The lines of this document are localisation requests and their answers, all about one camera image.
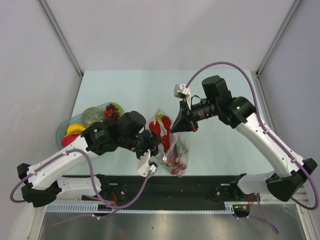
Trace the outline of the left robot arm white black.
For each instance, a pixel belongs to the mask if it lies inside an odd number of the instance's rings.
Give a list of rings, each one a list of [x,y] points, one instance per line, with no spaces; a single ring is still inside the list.
[[[111,193],[110,185],[105,176],[94,175],[92,160],[118,148],[129,150],[138,159],[138,173],[148,180],[157,170],[157,164],[150,158],[158,154],[162,138],[147,129],[146,122],[136,111],[126,112],[119,119],[95,122],[46,160],[34,165],[20,164],[17,167],[20,181],[10,193],[10,200],[17,202],[14,194],[21,188],[21,202],[32,203],[35,208],[61,197],[87,197],[110,209],[120,209],[106,200]]]

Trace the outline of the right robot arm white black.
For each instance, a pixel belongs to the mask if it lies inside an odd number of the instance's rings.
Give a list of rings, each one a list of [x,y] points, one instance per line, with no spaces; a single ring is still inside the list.
[[[267,193],[282,202],[292,199],[307,181],[306,174],[317,168],[317,163],[312,158],[304,159],[291,149],[284,151],[279,146],[283,141],[263,120],[258,120],[255,106],[245,97],[233,97],[223,78],[214,75],[201,84],[205,98],[197,104],[192,104],[191,92],[186,85],[174,87],[174,96],[181,100],[170,131],[196,132],[199,121],[217,116],[222,123],[246,137],[273,167],[268,173],[240,174],[232,181],[231,196],[242,201],[248,194]]]

